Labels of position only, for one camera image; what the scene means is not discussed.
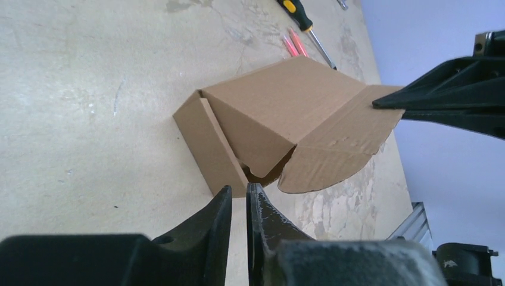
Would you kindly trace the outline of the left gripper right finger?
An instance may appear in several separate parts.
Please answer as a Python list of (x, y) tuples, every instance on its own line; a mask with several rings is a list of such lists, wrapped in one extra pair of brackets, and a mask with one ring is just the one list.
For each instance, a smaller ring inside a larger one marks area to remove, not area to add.
[(406, 240), (318, 241), (247, 186), (250, 285), (446, 285), (435, 259)]

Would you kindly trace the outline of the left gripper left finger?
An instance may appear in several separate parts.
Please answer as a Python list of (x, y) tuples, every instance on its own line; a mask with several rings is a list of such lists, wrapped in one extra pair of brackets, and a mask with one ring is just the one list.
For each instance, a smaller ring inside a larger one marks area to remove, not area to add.
[(1, 242), (2, 285), (224, 285), (232, 189), (151, 240), (142, 234), (18, 235)]

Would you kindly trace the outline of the red pen with label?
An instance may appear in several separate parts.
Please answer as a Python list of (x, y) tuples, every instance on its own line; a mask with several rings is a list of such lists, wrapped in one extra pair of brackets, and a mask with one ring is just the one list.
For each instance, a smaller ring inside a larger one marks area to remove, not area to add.
[(289, 37), (284, 35), (282, 38), (282, 42), (291, 57), (296, 57), (299, 55), (298, 50), (296, 49), (296, 47), (294, 46), (293, 42), (290, 40)]

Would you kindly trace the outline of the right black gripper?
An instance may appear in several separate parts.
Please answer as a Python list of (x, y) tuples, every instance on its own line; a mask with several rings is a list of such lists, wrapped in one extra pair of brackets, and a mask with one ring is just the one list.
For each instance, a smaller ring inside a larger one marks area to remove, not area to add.
[(505, 30), (475, 35), (473, 56), (446, 61), (372, 105), (402, 119), (439, 123), (504, 139)]

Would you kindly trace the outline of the brown cardboard box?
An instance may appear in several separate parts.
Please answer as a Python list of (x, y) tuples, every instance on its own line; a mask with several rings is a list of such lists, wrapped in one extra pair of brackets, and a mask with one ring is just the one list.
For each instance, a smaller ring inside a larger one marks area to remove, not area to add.
[(273, 182), (300, 194), (368, 164), (403, 115), (372, 103), (396, 91), (302, 56), (198, 89), (173, 117), (213, 194)]

